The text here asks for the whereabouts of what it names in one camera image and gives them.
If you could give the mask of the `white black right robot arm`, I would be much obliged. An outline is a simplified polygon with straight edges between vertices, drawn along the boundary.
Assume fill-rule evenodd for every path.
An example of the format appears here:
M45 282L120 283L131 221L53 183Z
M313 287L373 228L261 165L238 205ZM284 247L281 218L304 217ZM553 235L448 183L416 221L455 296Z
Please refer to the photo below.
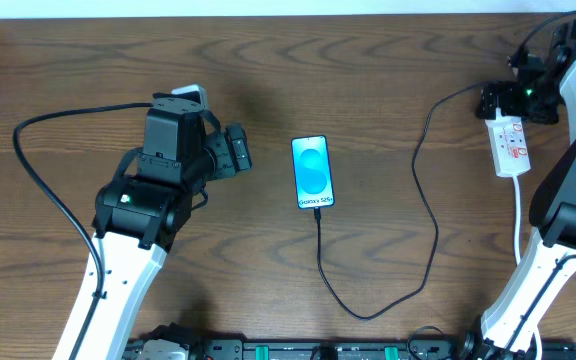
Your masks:
M481 91L476 115L489 129L498 176L514 179L528 170L522 124L555 124L560 106L567 111L570 145L535 191L524 256L466 335L462 359L527 358L537 325L576 272L576 11L568 16L553 32L546 58L521 43L508 59L515 80Z

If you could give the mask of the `blue Galaxy smartphone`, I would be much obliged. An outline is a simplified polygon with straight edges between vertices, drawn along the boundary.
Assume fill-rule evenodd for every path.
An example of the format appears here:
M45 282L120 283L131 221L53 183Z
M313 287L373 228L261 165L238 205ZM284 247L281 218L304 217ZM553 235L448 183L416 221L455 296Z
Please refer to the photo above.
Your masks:
M335 195L327 138L324 135L294 138L291 150L298 208L333 206Z

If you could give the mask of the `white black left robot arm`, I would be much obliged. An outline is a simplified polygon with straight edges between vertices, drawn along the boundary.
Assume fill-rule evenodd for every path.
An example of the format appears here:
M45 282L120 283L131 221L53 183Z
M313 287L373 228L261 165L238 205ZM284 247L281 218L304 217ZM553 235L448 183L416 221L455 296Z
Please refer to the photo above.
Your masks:
M95 200L92 243L104 283L96 285L89 261L55 358L120 358L176 234L197 207L194 196L207 182L251 167L245 131L221 126L201 87L155 94L143 147L124 155Z

